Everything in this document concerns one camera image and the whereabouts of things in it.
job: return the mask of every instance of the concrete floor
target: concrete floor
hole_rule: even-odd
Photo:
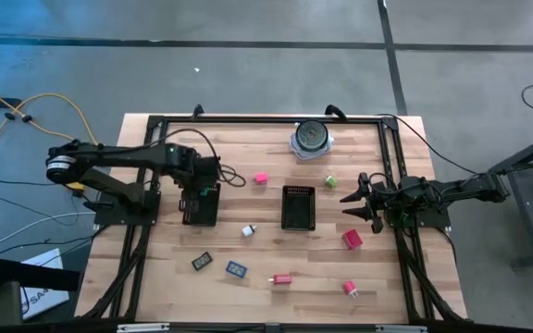
[[[396,43],[533,44],[532,0],[387,0],[387,6]],[[376,0],[0,0],[0,35],[383,43],[380,27]],[[533,142],[533,110],[519,98],[533,83],[533,53],[398,52],[397,60],[408,114],[424,118],[440,152],[484,170]],[[73,99],[107,143],[116,141],[124,113],[192,112],[199,103],[210,113],[321,113],[328,104],[348,114],[396,113],[383,50],[0,45],[0,95],[46,92]],[[87,138],[62,101],[41,100],[27,110],[48,128]],[[63,142],[19,122],[8,126],[0,179],[46,181],[46,150]],[[436,156],[433,163],[439,180],[466,177]],[[74,211],[58,187],[0,184],[0,196],[50,215]],[[533,268],[509,267],[533,251],[513,198],[499,206],[457,203],[450,213],[470,317],[533,327]],[[0,239],[39,218],[0,202]],[[86,236],[91,227],[90,216],[71,228],[43,223],[0,250]],[[64,259],[83,267],[83,256]]]

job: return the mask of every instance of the red object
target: red object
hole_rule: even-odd
[[[291,283],[291,275],[289,274],[275,274],[269,281],[273,284],[289,284]]]
[[[254,181],[256,184],[266,184],[268,180],[268,174],[266,172],[259,172],[254,175]]]
[[[344,289],[344,293],[347,295],[351,295],[353,298],[357,297],[357,287],[352,281],[347,281],[342,285],[342,288]]]
[[[363,241],[361,240],[361,237],[359,237],[359,234],[357,233],[357,230],[351,229],[349,231],[346,231],[342,234],[342,239],[345,243],[347,243],[347,246],[349,246],[349,250],[354,250],[361,246],[363,244]]]

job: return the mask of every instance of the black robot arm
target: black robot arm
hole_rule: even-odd
[[[93,167],[144,167],[160,176],[171,176],[182,189],[186,210],[194,210],[194,197],[217,182],[218,157],[201,157],[191,147],[175,143],[140,147],[93,145],[77,140],[50,148],[46,159],[46,176],[57,184],[80,182],[118,199],[132,212],[146,205],[142,184],[124,183]]]
[[[383,229],[378,211],[388,216],[413,216],[422,211],[442,211],[448,205],[460,200],[479,199],[502,203],[509,195],[501,178],[494,173],[473,175],[464,180],[440,182],[426,180],[424,177],[403,177],[396,188],[389,179],[391,187],[383,182],[371,183],[366,173],[359,174],[359,188],[353,194],[341,199],[341,203],[356,202],[362,198],[366,204],[360,208],[349,208],[342,212],[352,216],[373,220],[372,230],[379,233]]]

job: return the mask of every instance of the wooden tabletop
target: wooden tabletop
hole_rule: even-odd
[[[127,114],[118,145],[143,143],[149,115]],[[420,117],[404,117],[424,135]],[[182,128],[202,131],[215,145],[223,164],[235,167],[248,180],[244,188],[222,184],[217,225],[214,228],[181,224],[180,190],[169,177],[161,179],[162,200],[158,223],[152,228],[143,274],[138,321],[280,322],[280,323],[405,323],[403,287],[394,236],[390,228],[373,235],[370,222],[341,213],[361,203],[339,203],[356,190],[357,175],[383,172],[378,132],[369,125],[328,125],[334,137],[332,151],[300,161],[290,151],[292,124],[172,123],[168,132]],[[434,178],[426,145],[405,126],[400,127],[409,175]],[[205,141],[182,132],[173,142],[210,155]],[[393,155],[391,140],[390,151]],[[267,172],[267,185],[255,185],[253,175]],[[136,170],[113,168],[111,175],[132,182]],[[338,180],[328,189],[324,178]],[[283,185],[316,188],[316,230],[287,231],[280,227]],[[242,228],[258,226],[244,238]],[[364,244],[348,251],[342,232],[355,228]],[[94,241],[76,315],[87,312],[102,296],[118,269],[125,229],[110,227]],[[421,241],[430,280],[452,308],[465,315],[452,248],[435,229],[421,229]],[[196,272],[191,261],[210,252],[213,263]],[[248,267],[245,278],[226,273],[233,260]],[[272,285],[274,274],[291,274],[291,285]],[[342,283],[355,283],[359,297],[352,299]],[[419,313],[420,291],[414,283]],[[127,307],[128,280],[121,309]]]

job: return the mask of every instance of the green cube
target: green cube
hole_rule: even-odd
[[[326,183],[326,186],[330,187],[331,189],[334,189],[337,187],[337,180],[332,176],[326,177],[324,182]]]

